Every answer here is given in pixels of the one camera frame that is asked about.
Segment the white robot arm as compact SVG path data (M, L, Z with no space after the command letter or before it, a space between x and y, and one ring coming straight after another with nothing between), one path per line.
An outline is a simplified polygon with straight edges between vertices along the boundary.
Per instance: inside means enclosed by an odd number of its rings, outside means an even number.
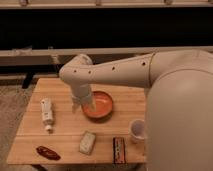
M147 89L148 171L213 171L213 53L156 52L98 65L80 54L59 75L76 104L91 101L92 84Z

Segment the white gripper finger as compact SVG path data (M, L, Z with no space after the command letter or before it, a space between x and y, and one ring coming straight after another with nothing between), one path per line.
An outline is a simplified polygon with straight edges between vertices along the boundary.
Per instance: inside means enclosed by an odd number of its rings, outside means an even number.
M96 110L96 101L94 99L92 99L89 104L88 104L90 110L95 111Z
M79 107L80 107L79 103L73 103L73 105L72 105L72 112L75 113L78 110Z

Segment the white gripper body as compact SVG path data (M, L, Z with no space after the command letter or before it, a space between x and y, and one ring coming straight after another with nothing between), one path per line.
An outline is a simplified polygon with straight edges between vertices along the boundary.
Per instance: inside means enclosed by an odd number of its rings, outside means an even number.
M89 84L76 84L70 86L72 91L72 100L76 104L86 104L92 102L92 89Z

